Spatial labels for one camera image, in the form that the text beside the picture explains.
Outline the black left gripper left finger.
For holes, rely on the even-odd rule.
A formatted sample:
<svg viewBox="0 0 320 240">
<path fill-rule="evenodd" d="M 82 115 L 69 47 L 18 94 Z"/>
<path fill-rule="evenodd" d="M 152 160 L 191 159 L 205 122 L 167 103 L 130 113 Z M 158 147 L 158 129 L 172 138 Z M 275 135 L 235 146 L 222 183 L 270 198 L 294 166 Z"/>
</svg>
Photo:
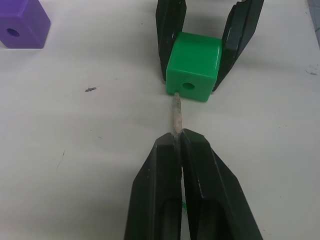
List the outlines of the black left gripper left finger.
<svg viewBox="0 0 320 240">
<path fill-rule="evenodd" d="M 156 139 L 132 183 L 124 239 L 180 239 L 181 178 L 174 137 L 166 133 Z"/>
</svg>

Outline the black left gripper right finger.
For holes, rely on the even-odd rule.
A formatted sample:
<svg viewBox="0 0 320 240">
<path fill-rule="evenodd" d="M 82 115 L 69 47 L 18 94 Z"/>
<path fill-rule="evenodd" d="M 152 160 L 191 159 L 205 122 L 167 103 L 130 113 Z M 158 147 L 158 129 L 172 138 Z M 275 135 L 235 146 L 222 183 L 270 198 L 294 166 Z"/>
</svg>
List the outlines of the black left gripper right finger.
<svg viewBox="0 0 320 240">
<path fill-rule="evenodd" d="M 180 135 L 185 200 L 192 240 L 261 240 L 241 185 L 207 139 Z"/>
</svg>

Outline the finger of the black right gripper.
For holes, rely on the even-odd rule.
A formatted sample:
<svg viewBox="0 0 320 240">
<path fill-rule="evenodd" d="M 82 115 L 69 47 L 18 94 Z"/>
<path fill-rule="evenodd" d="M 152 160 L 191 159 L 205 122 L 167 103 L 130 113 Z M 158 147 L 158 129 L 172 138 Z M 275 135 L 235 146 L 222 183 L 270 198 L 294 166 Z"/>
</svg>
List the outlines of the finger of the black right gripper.
<svg viewBox="0 0 320 240">
<path fill-rule="evenodd" d="M 217 90 L 254 35 L 263 4 L 264 0 L 242 0 L 233 5 L 222 35 L 220 65 L 213 91 Z"/>
<path fill-rule="evenodd" d="M 158 0 L 156 6 L 156 31 L 158 55 L 162 78 L 166 80 L 168 62 L 177 35 L 182 31 L 186 16 L 185 0 Z"/>
</svg>

